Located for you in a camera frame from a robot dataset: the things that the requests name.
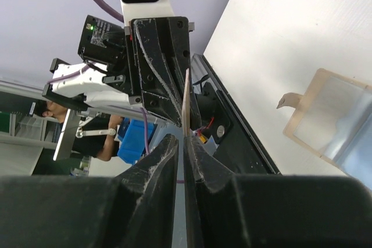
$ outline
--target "white table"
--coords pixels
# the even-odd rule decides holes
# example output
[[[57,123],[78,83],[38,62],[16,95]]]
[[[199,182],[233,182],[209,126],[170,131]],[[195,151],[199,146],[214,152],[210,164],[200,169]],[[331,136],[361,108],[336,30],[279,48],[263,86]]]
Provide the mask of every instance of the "white table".
[[[230,0],[204,53],[283,174],[342,174],[283,135],[319,68],[372,84],[371,0]]]

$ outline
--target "man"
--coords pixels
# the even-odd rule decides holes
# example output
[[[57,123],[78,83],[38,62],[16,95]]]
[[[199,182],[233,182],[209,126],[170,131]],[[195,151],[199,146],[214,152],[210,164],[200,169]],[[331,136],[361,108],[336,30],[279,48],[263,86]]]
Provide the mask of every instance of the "man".
[[[34,109],[34,114],[40,117],[54,117],[58,120],[62,129],[65,122],[67,108],[51,102],[39,101]],[[83,127],[83,130],[105,130],[116,129],[123,120],[120,116],[111,116],[110,120],[96,117]],[[84,136],[81,139],[75,138],[73,151],[81,153],[83,156],[92,156],[103,161],[109,161],[111,157],[117,155],[119,143],[114,141],[114,136]]]

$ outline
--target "person's arm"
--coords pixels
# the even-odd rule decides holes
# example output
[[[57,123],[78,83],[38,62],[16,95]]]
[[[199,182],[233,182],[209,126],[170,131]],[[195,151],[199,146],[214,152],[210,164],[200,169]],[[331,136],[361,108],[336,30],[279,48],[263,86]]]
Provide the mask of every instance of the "person's arm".
[[[110,122],[109,122],[109,129],[115,129],[117,126],[121,123],[123,120],[122,117],[120,116],[111,116],[110,117]],[[105,144],[103,145],[103,148],[101,151],[98,152],[97,158],[102,160],[102,161],[110,161],[111,157],[113,155],[113,151],[115,149],[115,141],[114,141],[114,136],[107,135]]]

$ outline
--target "green panel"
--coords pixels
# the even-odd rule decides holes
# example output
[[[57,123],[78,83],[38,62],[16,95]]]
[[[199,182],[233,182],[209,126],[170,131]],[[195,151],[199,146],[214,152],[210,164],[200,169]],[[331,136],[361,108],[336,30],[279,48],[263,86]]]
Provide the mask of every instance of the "green panel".
[[[10,113],[0,113],[0,131],[9,133]]]

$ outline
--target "white desk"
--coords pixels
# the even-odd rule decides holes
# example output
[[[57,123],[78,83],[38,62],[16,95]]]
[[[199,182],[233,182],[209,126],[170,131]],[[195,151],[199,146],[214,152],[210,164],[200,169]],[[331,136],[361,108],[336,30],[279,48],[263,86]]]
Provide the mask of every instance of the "white desk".
[[[372,84],[372,0],[230,0],[204,53],[283,174],[342,174],[283,135],[319,68]]]

